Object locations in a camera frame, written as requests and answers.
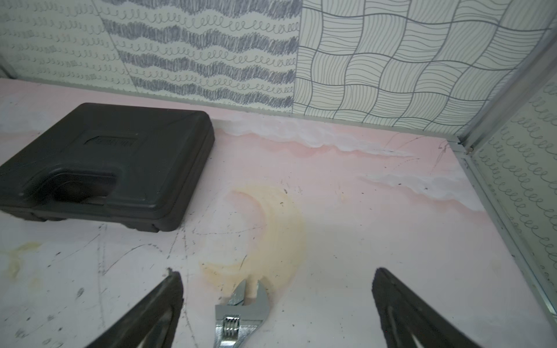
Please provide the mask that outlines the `black plastic tool case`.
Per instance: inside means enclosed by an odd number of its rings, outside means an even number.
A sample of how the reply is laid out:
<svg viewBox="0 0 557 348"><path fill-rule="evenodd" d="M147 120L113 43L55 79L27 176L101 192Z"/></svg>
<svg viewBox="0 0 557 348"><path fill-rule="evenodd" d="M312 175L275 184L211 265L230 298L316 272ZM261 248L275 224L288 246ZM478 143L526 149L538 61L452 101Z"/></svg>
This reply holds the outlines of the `black plastic tool case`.
<svg viewBox="0 0 557 348"><path fill-rule="evenodd" d="M1 166L1 210L174 231L214 142L203 111L84 103Z"/></svg>

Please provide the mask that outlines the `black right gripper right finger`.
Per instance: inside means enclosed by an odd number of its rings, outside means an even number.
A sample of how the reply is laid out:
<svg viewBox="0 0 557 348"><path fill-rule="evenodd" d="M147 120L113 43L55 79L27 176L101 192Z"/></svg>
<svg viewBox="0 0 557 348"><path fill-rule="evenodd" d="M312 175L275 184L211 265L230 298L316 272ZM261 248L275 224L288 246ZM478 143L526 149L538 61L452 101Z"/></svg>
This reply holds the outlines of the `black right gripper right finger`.
<svg viewBox="0 0 557 348"><path fill-rule="evenodd" d="M478 347L386 268L371 292L388 347Z"/></svg>

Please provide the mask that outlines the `silver adjustable wrench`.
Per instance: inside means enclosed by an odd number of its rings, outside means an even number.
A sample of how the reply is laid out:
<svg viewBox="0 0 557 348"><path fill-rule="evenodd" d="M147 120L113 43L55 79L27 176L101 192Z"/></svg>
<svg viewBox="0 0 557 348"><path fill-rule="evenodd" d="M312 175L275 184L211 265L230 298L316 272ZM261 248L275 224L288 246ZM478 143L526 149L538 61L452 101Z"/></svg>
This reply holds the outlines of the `silver adjustable wrench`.
<svg viewBox="0 0 557 348"><path fill-rule="evenodd" d="M214 347L242 347L268 318L271 303L262 282L257 282L256 297L249 304L245 304L246 289L245 279L235 288L226 304L215 306Z"/></svg>

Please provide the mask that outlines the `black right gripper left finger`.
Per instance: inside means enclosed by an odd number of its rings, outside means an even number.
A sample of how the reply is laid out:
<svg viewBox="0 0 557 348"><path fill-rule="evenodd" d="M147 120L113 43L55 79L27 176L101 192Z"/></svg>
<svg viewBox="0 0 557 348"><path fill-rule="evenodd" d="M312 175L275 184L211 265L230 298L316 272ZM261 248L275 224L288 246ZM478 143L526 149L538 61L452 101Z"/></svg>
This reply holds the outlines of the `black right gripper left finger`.
<svg viewBox="0 0 557 348"><path fill-rule="evenodd" d="M170 269L164 280L88 347L171 347L183 295L181 275Z"/></svg>

